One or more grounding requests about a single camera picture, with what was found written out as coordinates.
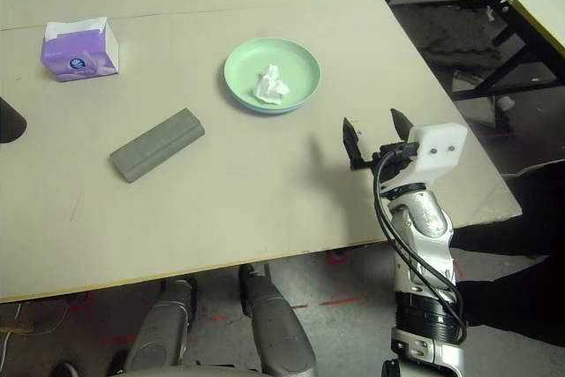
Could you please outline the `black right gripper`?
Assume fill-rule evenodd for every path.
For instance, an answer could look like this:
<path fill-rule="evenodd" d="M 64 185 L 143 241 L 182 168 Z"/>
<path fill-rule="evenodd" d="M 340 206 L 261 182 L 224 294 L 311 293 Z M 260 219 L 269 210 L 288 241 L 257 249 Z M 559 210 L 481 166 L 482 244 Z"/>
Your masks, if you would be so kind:
<path fill-rule="evenodd" d="M 350 160 L 350 168 L 356 170 L 370 170 L 373 182 L 383 188 L 383 184 L 396 177 L 411 163 L 412 158 L 418 154 L 417 142 L 406 142 L 410 137 L 413 123 L 400 110 L 391 109 L 393 124 L 399 138 L 404 142 L 384 145 L 379 152 L 373 153 L 370 160 L 366 161 L 358 147 L 358 135 L 351 122 L 343 119 L 343 145 Z"/>

